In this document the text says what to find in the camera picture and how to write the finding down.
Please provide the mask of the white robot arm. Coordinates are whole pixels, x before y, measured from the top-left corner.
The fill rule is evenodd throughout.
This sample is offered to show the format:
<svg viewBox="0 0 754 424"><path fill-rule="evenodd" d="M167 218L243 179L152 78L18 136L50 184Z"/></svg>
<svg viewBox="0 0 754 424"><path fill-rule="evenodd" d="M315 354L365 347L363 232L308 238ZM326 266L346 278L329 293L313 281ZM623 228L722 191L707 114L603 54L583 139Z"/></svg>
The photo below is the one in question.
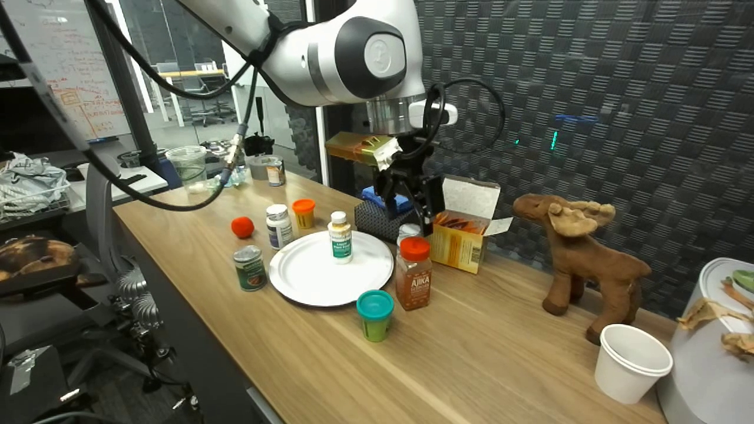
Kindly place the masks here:
<svg viewBox="0 0 754 424"><path fill-rule="evenodd" d="M178 0L178 5L252 65L288 105L363 105L369 133L397 141L374 188L392 211L404 184L423 228L432 208L421 164L440 123L454 114L423 86L421 32L415 0L352 0L317 25L283 25L266 0Z"/></svg>

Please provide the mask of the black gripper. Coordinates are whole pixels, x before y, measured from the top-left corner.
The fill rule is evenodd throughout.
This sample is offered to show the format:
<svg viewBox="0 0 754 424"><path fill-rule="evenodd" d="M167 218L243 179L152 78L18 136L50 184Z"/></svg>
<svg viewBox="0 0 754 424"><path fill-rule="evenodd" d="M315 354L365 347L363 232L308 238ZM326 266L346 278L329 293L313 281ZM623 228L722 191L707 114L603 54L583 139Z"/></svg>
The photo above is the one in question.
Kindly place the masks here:
<svg viewBox="0 0 754 424"><path fill-rule="evenodd" d="M423 160L432 153L432 136L427 133L392 136L397 149L389 169L376 169L374 188L383 198L385 214L397 218L395 188L404 186L407 198L418 205L418 227L423 237L432 234L435 198L427 198Z"/></svg>

